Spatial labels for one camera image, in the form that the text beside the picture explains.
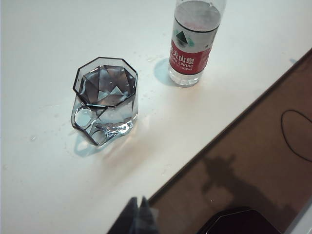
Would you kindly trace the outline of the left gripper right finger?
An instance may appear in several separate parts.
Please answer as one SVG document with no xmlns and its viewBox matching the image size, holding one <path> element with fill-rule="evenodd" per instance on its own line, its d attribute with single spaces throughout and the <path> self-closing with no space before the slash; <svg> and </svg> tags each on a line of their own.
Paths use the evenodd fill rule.
<svg viewBox="0 0 312 234">
<path fill-rule="evenodd" d="M 138 210 L 138 233 L 139 234 L 158 234 L 159 230 L 154 219 L 152 210 L 150 209 L 146 197 L 142 198 L 141 205 Z"/>
</svg>

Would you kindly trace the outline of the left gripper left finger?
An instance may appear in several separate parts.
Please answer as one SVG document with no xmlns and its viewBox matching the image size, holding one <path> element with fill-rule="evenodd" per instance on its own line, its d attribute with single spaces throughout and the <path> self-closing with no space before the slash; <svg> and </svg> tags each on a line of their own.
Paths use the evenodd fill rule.
<svg viewBox="0 0 312 234">
<path fill-rule="evenodd" d="M 135 234 L 138 215 L 137 198 L 132 197 L 107 232 L 108 234 Z"/>
</svg>

